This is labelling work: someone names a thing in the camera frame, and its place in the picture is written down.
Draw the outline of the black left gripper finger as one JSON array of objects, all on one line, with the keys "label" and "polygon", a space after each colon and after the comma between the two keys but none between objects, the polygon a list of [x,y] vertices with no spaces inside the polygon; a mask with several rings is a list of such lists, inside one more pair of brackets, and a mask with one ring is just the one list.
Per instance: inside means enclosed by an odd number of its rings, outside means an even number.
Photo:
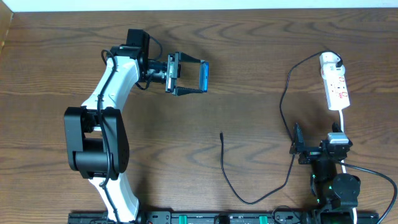
[{"label": "black left gripper finger", "polygon": [[177,86],[173,90],[173,95],[175,96],[182,96],[182,95],[187,95],[187,94],[192,94],[192,93],[204,93],[205,91],[203,90],[197,90],[193,88],[186,88],[186,87],[180,87]]},{"label": "black left gripper finger", "polygon": [[192,57],[183,52],[178,53],[178,61],[179,62],[187,62],[187,63],[203,63],[204,62],[204,60],[197,59],[197,58]]}]

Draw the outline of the blue Galaxy smartphone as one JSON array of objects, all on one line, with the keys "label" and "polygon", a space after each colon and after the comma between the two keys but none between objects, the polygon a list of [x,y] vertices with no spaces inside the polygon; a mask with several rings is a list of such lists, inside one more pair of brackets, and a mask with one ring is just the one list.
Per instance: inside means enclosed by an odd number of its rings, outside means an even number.
[{"label": "blue Galaxy smartphone", "polygon": [[209,77],[209,63],[201,61],[200,64],[200,78],[199,78],[199,89],[202,92],[208,91],[208,77]]}]

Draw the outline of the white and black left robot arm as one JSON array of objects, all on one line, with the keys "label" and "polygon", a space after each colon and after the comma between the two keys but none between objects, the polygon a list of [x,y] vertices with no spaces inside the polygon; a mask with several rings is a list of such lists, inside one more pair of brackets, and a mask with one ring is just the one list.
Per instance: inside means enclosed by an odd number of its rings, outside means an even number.
[{"label": "white and black left robot arm", "polygon": [[174,96],[208,91],[209,63],[183,52],[169,54],[167,61],[149,58],[153,37],[142,29],[129,29],[125,44],[101,51],[105,71],[94,92],[79,107],[64,114],[68,163],[90,181],[101,195],[107,214],[82,223],[148,223],[125,173],[129,143],[122,112],[133,89],[163,83]]}]

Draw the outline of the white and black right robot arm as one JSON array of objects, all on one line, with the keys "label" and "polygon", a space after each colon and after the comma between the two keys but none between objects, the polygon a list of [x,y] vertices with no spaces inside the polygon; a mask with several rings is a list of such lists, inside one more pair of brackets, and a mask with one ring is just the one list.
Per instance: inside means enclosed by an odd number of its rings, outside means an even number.
[{"label": "white and black right robot arm", "polygon": [[361,181],[347,172],[338,172],[336,165],[346,159],[353,143],[336,123],[318,146],[305,144],[302,129],[294,126],[290,153],[298,155],[298,163],[310,165],[310,188],[317,198],[318,208],[303,219],[305,223],[357,223],[358,196]]}]

